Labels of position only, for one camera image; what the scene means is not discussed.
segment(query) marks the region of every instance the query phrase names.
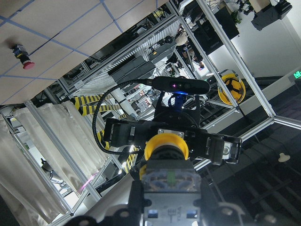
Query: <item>blue light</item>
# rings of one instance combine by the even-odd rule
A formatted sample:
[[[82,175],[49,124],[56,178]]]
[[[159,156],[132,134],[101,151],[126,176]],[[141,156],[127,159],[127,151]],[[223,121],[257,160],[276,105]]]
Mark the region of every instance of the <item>blue light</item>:
[[[183,94],[183,95],[188,95],[188,93],[185,93],[185,92],[181,92],[181,91],[177,91],[177,92],[174,92],[176,94]]]

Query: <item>curtain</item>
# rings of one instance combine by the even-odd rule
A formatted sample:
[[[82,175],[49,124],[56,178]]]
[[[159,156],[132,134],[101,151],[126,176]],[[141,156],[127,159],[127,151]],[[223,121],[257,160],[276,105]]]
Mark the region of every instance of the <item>curtain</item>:
[[[84,121],[83,116],[70,101],[62,105],[46,104],[39,107],[38,111],[87,179],[92,178],[104,165],[107,155],[98,148],[92,129]],[[24,126],[37,149],[58,176],[77,194],[81,193],[83,183],[61,156],[29,110],[27,108],[19,109],[15,111],[14,116]]]
[[[0,115],[0,195],[22,226],[44,226],[67,210],[16,145]]]

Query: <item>yellow ring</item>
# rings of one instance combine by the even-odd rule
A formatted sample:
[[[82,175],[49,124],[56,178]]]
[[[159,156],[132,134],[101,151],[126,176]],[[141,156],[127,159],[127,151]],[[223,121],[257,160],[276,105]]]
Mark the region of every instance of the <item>yellow ring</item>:
[[[174,145],[178,147],[183,152],[185,160],[188,159],[189,150],[186,142],[173,133],[161,133],[153,136],[146,144],[144,150],[145,159],[148,160],[153,151],[163,145]]]

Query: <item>screw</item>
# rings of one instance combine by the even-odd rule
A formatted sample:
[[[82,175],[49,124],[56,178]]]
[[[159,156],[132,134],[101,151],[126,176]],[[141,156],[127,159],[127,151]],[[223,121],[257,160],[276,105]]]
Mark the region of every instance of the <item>screw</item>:
[[[127,211],[123,211],[123,212],[120,213],[120,216],[121,216],[122,218],[127,218],[128,216],[130,216],[130,214],[129,214],[129,212],[127,212]]]
[[[183,132],[179,132],[179,133],[178,133],[178,136],[179,136],[180,138],[183,138],[183,137],[184,137],[184,133],[183,133]]]
[[[233,213],[233,210],[229,209],[229,208],[223,208],[222,209],[222,214],[227,215],[227,216],[231,216]]]
[[[264,217],[264,219],[271,224],[275,224],[277,222],[276,217],[274,217],[273,215],[270,215],[270,214],[266,215]]]
[[[222,152],[222,154],[223,155],[227,155],[227,154],[229,154],[229,152],[230,152],[230,149],[228,148],[228,147],[224,147],[224,150],[223,150],[223,152]]]
[[[90,223],[88,220],[82,220],[79,222],[79,226],[88,226]]]

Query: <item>exit sign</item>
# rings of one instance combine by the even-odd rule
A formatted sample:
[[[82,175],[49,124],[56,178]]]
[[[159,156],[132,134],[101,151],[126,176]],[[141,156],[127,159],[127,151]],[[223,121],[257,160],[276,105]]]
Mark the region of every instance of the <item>exit sign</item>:
[[[295,76],[295,78],[300,78],[301,77],[301,72],[297,71],[295,74],[293,74]]]

